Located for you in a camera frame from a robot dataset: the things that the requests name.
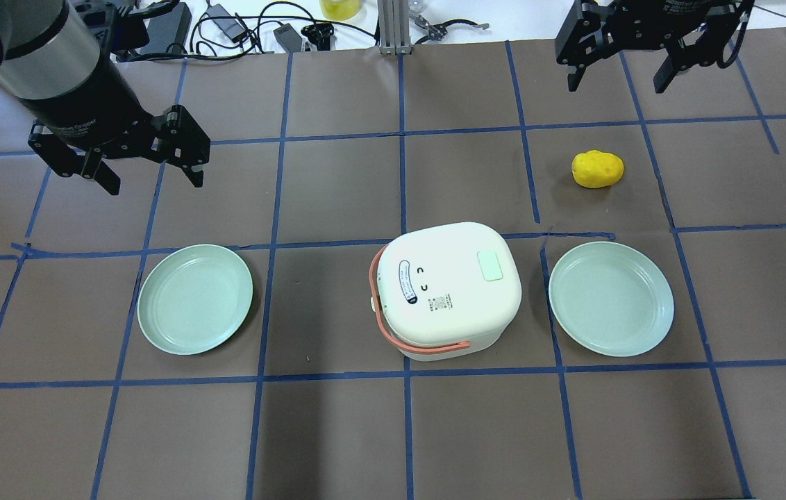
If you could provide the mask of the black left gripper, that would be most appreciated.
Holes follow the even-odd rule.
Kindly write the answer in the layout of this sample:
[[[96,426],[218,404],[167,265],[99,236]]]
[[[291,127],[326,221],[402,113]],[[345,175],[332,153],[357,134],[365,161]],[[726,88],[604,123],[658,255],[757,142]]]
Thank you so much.
[[[106,161],[145,158],[179,168],[193,187],[205,183],[205,165],[211,158],[211,140],[183,105],[164,114],[145,114],[122,124],[111,138],[65,138],[35,120],[28,145],[57,175],[79,175],[95,181],[111,196],[120,193],[121,181]]]

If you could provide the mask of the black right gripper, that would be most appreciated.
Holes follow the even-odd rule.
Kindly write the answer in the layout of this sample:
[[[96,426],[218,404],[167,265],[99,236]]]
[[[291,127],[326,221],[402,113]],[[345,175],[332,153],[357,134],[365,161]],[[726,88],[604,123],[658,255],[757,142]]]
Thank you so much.
[[[656,94],[695,65],[730,65],[724,48],[751,18],[753,1],[575,1],[555,39],[555,59],[568,65],[576,92],[585,67],[620,51],[665,50],[653,77]]]

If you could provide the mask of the green plate beside left arm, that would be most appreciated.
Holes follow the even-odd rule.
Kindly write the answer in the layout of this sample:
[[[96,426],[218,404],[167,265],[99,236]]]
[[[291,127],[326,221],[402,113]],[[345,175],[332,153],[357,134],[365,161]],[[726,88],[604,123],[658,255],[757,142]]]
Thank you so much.
[[[149,272],[137,299],[137,321],[149,344],[165,353],[205,353],[240,329],[253,295],[253,276],[240,256],[196,244],[168,254]]]

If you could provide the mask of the green plate beside right arm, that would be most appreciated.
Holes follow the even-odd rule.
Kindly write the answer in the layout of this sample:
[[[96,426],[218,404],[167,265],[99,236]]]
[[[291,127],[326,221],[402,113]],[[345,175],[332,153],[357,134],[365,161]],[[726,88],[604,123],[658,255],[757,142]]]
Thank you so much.
[[[646,353],[666,338],[674,322],[668,278],[646,254],[616,242],[568,250],[551,270],[548,296],[564,332],[604,356]]]

